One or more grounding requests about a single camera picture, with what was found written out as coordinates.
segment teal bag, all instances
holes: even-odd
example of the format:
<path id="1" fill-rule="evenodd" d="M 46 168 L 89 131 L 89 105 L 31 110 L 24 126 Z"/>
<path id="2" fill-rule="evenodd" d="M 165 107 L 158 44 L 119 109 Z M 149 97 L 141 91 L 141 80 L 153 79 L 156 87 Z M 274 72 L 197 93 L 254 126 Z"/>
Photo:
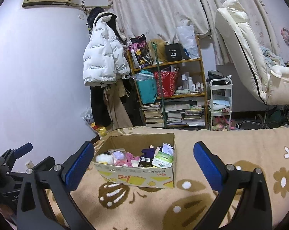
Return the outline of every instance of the teal bag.
<path id="1" fill-rule="evenodd" d="M 151 72 L 141 70 L 141 73 L 153 74 Z M 141 101 L 143 104 L 154 103 L 157 95 L 157 85 L 156 79 L 154 77 L 148 78 L 147 80 L 139 81 L 137 80 L 138 90 L 140 93 Z"/>

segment wall outlet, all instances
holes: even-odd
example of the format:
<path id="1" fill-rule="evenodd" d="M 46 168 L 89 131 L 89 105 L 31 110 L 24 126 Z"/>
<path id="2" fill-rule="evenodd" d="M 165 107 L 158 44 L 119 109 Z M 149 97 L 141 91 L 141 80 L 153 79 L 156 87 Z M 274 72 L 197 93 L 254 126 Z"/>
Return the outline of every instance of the wall outlet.
<path id="1" fill-rule="evenodd" d="M 32 169 L 34 167 L 34 164 L 32 161 L 29 161 L 27 164 L 25 164 L 25 166 L 28 168 L 28 169 Z"/>

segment white leather chair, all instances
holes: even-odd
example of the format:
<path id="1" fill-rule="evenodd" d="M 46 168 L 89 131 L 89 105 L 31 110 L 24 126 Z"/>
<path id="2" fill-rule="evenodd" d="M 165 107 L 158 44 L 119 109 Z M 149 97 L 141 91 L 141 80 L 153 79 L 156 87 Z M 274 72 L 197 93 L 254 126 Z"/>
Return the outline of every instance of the white leather chair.
<path id="1" fill-rule="evenodd" d="M 249 17 L 237 0 L 227 0 L 217 10 L 215 26 L 248 91 L 267 106 L 289 104 L 289 67 L 273 66 L 269 70 Z M 266 115 L 261 123 L 255 124 L 268 128 Z"/>

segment black box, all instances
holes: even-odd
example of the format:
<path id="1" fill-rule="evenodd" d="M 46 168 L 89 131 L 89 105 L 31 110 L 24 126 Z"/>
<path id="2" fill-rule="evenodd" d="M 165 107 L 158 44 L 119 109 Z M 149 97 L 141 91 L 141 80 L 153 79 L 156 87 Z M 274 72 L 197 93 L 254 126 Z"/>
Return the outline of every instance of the black box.
<path id="1" fill-rule="evenodd" d="M 168 62 L 182 60 L 182 53 L 179 43 L 165 45 L 165 53 L 167 55 Z"/>

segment white fluffy toy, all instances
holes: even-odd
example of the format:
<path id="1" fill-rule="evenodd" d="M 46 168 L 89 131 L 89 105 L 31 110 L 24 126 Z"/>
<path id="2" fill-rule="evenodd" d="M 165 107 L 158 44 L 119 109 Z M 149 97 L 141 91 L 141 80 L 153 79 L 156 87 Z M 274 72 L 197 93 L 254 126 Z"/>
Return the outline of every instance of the white fluffy toy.
<path id="1" fill-rule="evenodd" d="M 97 163 L 103 163 L 108 165 L 113 165 L 113 157 L 107 154 L 100 154 L 96 156 L 95 161 Z"/>

